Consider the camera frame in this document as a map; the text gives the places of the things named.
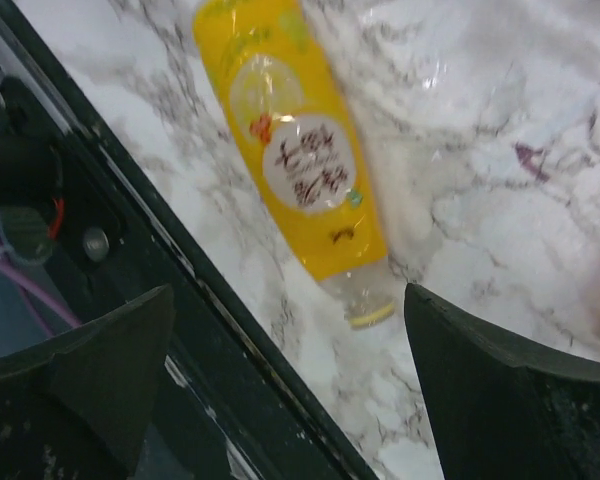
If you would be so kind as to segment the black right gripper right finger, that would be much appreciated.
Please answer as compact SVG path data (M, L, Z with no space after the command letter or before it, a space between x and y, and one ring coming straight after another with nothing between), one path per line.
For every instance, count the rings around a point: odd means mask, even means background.
M600 363L482 320L421 285L404 317L447 479L600 479Z

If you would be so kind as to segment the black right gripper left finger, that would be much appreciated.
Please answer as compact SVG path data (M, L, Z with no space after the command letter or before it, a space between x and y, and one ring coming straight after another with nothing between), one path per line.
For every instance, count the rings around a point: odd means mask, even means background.
M133 476L173 325L164 285L0 358L0 479Z

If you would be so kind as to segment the yellow pomelo drink bottle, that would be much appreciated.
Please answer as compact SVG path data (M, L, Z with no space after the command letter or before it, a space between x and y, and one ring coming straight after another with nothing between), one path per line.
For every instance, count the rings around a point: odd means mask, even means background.
M296 1L205 1L193 37L270 215L354 328L391 316L388 250L348 106Z

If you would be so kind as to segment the clear plastic bottle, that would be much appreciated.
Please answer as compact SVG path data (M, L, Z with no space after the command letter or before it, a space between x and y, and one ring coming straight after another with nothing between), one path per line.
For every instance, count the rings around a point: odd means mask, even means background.
M436 199L540 190L600 242L595 148L556 148L600 100L600 1L307 1L369 153L390 249L420 249Z

